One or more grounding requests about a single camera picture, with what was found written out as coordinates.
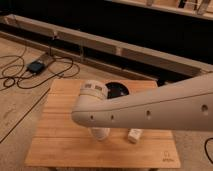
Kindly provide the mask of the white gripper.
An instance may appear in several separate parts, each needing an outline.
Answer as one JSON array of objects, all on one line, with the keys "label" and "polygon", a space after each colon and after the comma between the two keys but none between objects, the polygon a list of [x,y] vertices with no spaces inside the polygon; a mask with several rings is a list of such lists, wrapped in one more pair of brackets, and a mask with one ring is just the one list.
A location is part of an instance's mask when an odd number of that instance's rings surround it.
[{"label": "white gripper", "polygon": [[86,80],[80,88],[81,95],[90,95],[100,98],[101,100],[106,99],[108,96],[108,88],[106,85],[97,80]]}]

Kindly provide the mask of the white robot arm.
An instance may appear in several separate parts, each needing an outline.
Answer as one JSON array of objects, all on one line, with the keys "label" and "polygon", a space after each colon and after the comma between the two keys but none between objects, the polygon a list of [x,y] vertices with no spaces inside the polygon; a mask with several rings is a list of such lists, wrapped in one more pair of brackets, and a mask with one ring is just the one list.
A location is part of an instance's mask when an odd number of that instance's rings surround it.
[{"label": "white robot arm", "polygon": [[213,73],[114,99],[83,86],[71,117],[85,127],[213,131]]}]

